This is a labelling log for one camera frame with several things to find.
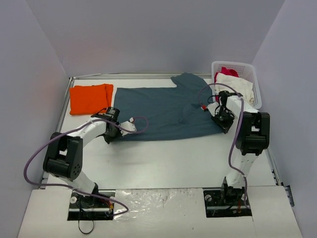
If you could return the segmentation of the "blue-grey t-shirt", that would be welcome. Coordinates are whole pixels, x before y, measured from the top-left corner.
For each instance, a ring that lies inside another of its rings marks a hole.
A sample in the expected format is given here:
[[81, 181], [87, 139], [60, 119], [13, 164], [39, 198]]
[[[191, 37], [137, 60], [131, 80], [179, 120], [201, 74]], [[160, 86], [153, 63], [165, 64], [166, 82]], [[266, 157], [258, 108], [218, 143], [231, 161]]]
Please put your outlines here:
[[146, 129], [121, 137], [121, 141], [179, 140], [221, 133], [210, 113], [200, 106], [212, 95], [207, 83], [190, 73], [173, 76], [171, 81], [175, 87], [117, 88], [113, 106], [120, 110], [119, 122], [134, 117], [136, 128]]

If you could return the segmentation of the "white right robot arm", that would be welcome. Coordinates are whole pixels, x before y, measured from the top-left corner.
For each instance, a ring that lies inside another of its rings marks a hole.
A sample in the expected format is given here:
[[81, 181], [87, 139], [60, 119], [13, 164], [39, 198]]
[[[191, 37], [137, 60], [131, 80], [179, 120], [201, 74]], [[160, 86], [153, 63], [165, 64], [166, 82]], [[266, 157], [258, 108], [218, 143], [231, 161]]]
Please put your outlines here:
[[254, 161], [269, 146], [270, 115], [253, 108], [240, 93], [220, 91], [218, 99], [217, 103], [208, 105], [212, 121], [227, 133], [237, 120], [228, 158], [231, 171], [219, 193], [221, 202], [230, 205], [245, 193], [245, 180]]

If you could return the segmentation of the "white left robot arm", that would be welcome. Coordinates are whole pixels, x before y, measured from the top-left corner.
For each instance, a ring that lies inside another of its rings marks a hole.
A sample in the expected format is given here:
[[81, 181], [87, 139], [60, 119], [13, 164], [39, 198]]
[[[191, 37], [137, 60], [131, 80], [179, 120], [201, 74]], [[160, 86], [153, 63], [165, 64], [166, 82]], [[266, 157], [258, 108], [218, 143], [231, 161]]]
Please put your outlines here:
[[122, 136], [117, 121], [120, 110], [109, 107], [103, 114], [94, 114], [90, 123], [76, 131], [73, 135], [52, 134], [56, 139], [50, 145], [45, 155], [43, 169], [54, 177], [65, 181], [69, 186], [81, 191], [82, 202], [88, 207], [95, 207], [100, 201], [99, 187], [82, 171], [83, 148], [97, 137], [103, 137], [110, 144]]

